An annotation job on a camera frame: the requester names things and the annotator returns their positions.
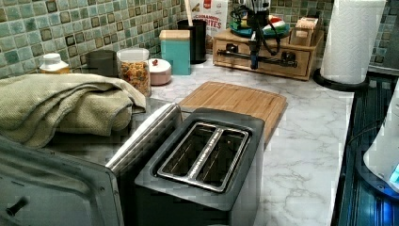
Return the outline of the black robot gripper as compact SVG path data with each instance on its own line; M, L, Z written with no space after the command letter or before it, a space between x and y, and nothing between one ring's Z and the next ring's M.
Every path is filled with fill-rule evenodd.
M249 42L250 68L258 69L259 46L257 41L264 40L263 28L268 24L270 0L246 0L247 25L252 29L252 38Z

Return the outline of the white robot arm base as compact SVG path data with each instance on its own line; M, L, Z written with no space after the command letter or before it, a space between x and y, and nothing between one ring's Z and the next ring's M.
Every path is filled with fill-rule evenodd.
M358 172L373 188L398 200L399 90L395 85L387 115L371 146L361 157Z

